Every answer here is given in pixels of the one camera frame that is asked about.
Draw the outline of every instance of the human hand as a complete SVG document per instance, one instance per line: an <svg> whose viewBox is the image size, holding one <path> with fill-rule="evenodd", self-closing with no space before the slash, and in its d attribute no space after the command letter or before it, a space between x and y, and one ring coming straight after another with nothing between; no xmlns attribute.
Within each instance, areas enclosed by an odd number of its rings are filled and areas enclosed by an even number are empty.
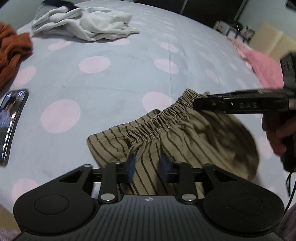
<svg viewBox="0 0 296 241"><path fill-rule="evenodd" d="M296 117L292 117L287 122L278 128L271 128L269 122L272 121L272 116L264 115L262 118L262 129L266 131L267 139L274 153L278 156L283 156L287 150L282 140L285 137L291 136L296 132Z"/></svg>

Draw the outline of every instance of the black cable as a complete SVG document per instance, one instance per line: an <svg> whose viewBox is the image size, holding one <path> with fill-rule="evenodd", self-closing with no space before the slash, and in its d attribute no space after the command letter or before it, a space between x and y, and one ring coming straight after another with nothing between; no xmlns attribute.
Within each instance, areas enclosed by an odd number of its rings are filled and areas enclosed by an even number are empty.
<svg viewBox="0 0 296 241"><path fill-rule="evenodd" d="M287 204L287 207L285 209L285 212L284 214L288 211L289 207L290 207L290 204L293 200L293 196L294 196L294 193L295 193L295 190L296 190L296 180L295 180L295 184L294 184L294 187L293 187L293 190L292 190L292 193L291 193L291 176L292 176L292 173L293 172L290 172L288 177L287 177L287 180L286 180L286 186L287 186L287 190L288 190L288 194L289 194L289 197L290 197L290 200Z"/></svg>

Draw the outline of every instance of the pink cloth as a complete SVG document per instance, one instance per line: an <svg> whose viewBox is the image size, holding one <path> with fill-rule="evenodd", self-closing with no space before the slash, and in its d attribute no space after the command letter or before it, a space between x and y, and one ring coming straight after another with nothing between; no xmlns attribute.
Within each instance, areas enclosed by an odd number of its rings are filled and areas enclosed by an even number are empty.
<svg viewBox="0 0 296 241"><path fill-rule="evenodd" d="M284 86L283 73L281 65L269 56L249 49L242 41L234 38L229 38L235 46L243 60L247 60L261 84L265 88L278 89Z"/></svg>

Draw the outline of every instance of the metal screw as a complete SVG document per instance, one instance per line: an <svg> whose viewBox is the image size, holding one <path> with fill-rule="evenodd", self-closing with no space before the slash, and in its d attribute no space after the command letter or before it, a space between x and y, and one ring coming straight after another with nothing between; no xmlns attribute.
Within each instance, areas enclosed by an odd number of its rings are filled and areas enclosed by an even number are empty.
<svg viewBox="0 0 296 241"><path fill-rule="evenodd" d="M192 193L186 193L183 194L181 198L185 201L192 202L196 199L196 196Z"/></svg>
<svg viewBox="0 0 296 241"><path fill-rule="evenodd" d="M112 201L115 198L115 195L112 193L104 193L101 195L101 199L104 201Z"/></svg>

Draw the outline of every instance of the bed sheet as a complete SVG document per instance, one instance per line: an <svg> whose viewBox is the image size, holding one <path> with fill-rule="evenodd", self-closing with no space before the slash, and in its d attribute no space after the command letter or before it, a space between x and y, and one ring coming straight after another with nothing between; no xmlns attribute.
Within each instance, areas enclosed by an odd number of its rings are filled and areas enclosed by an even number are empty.
<svg viewBox="0 0 296 241"><path fill-rule="evenodd" d="M16 199L85 163L97 167L86 145L89 135L163 110L187 88L228 92L260 88L225 36L184 16L126 1L87 1L133 15L140 34L115 41L86 42L60 36L33 37L8 89L27 88L29 98L0 168L0 203L12 211ZM19 32L30 29L25 25ZM256 183L286 204L286 173L261 129L261 115L239 115L261 154Z"/></svg>

